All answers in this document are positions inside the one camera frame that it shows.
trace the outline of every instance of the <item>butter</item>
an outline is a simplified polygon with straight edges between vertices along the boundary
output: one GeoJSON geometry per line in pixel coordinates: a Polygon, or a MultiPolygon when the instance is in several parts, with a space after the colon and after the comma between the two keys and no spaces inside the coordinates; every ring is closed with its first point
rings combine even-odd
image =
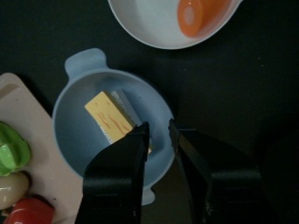
{"type": "Polygon", "coordinates": [[[110,144],[122,138],[134,127],[128,115],[106,91],[94,96],[86,103],[85,109],[96,120],[110,144]]]}

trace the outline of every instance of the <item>orange object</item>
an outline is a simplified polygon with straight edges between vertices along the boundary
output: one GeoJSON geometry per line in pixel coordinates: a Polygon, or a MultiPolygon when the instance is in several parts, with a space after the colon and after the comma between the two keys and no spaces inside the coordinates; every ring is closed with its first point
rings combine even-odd
{"type": "Polygon", "coordinates": [[[180,0],[177,20],[181,32],[193,37],[201,27],[218,15],[230,0],[180,0]]]}

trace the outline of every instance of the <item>black table surface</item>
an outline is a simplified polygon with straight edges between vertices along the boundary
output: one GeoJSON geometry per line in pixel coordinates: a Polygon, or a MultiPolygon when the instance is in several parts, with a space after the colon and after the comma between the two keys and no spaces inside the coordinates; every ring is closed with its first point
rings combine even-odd
{"type": "MultiPolygon", "coordinates": [[[[110,68],[137,74],[153,84],[177,122],[254,156],[297,124],[297,10],[296,0],[244,0],[208,40],[181,50],[162,50],[130,37],[108,1],[2,0],[0,74],[18,75],[52,115],[68,82],[64,61],[97,47],[110,68]]],[[[174,198],[181,190],[176,176],[173,164],[156,185],[162,200],[174,198]]],[[[186,212],[158,201],[144,209],[142,223],[166,223],[166,219],[168,223],[188,223],[177,219],[186,212]]],[[[176,202],[182,201],[184,196],[177,196],[176,202]]],[[[292,208],[277,210],[284,218],[292,216],[292,208]]]]}

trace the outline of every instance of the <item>green pepper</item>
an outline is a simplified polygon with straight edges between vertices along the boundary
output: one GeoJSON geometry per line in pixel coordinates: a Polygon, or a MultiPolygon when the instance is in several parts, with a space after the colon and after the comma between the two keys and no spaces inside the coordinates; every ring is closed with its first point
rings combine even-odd
{"type": "Polygon", "coordinates": [[[0,176],[18,170],[30,160],[29,144],[16,130],[0,122],[0,176]]]}

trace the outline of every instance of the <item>tomato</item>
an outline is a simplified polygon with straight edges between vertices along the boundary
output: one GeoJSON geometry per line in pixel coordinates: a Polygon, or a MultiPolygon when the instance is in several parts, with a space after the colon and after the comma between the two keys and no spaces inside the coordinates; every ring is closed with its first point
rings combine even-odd
{"type": "Polygon", "coordinates": [[[37,198],[20,200],[4,224],[52,224],[53,207],[37,198]]]}

